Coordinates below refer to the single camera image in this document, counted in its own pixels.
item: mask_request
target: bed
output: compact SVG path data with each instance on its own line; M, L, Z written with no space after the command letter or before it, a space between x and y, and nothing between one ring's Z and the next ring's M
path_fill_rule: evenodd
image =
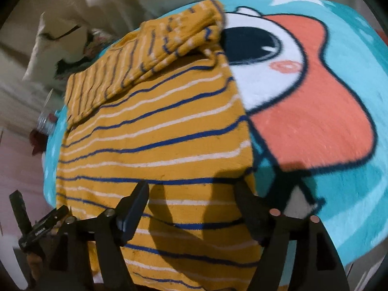
M257 194L286 215L318 215L346 265L388 234L388 47L362 16L335 2L219 1L226 12L221 46L248 117ZM44 164L52 206L66 107L58 117ZM293 248L281 285L290 278ZM193 287L147 270L139 283Z

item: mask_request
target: cartoon eye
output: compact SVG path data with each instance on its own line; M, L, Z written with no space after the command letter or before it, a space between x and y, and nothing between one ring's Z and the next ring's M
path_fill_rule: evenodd
M224 29L220 43L230 65L263 62L276 57L282 48L279 38L257 27Z

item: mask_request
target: folded towel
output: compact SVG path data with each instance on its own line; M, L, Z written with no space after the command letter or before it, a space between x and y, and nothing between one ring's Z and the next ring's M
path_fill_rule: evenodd
M224 24L218 2L201 2L143 23L69 78L57 205L94 217L148 180L149 204L122 248L137 284L245 290L257 266L232 191L241 178L255 184L247 117L218 45Z

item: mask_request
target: cartoon character print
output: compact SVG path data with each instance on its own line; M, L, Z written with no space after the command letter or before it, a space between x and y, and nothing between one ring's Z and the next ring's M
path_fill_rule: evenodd
M316 213L324 202L304 179L366 162L376 145L373 121L325 64L328 32L322 22L261 16L247 7L226 18L221 44L259 145L254 166L267 158L275 175L266 198L294 217Z

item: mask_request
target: pillow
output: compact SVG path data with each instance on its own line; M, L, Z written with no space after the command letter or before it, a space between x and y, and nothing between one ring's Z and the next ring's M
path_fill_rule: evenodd
M44 12L23 81L64 92L69 76L92 65L99 52L115 40L100 29L89 29Z

